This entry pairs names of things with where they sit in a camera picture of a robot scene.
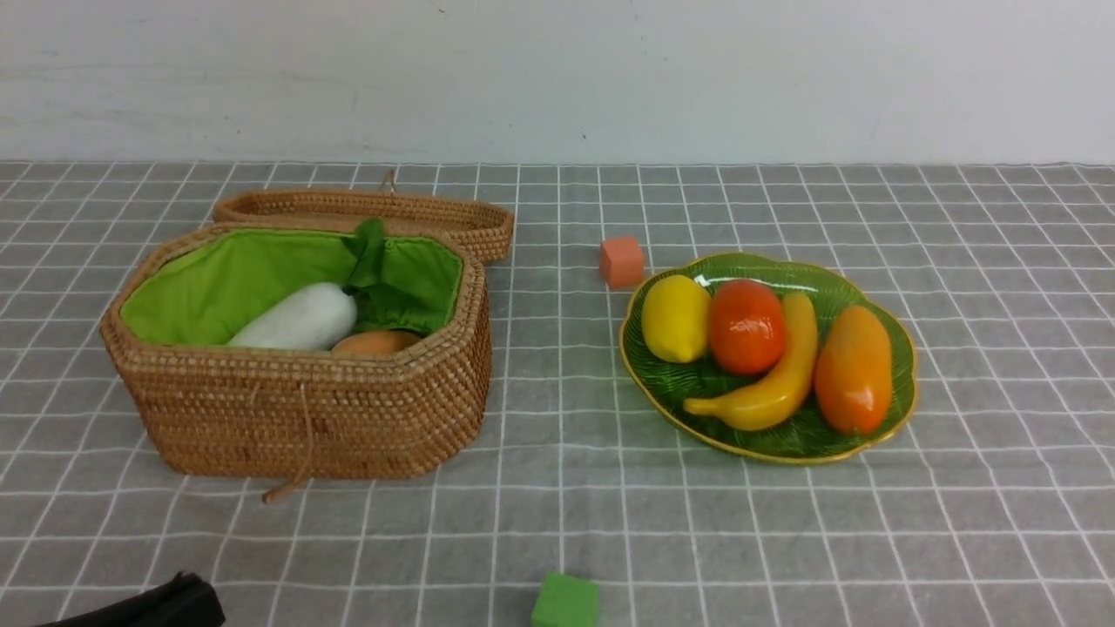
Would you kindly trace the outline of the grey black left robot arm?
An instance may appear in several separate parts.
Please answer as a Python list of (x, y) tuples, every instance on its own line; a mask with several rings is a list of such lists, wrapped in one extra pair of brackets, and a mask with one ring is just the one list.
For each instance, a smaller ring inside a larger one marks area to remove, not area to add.
[(226, 612), (215, 588), (196, 573), (180, 571), (167, 583), (51, 626), (223, 626), (225, 623)]

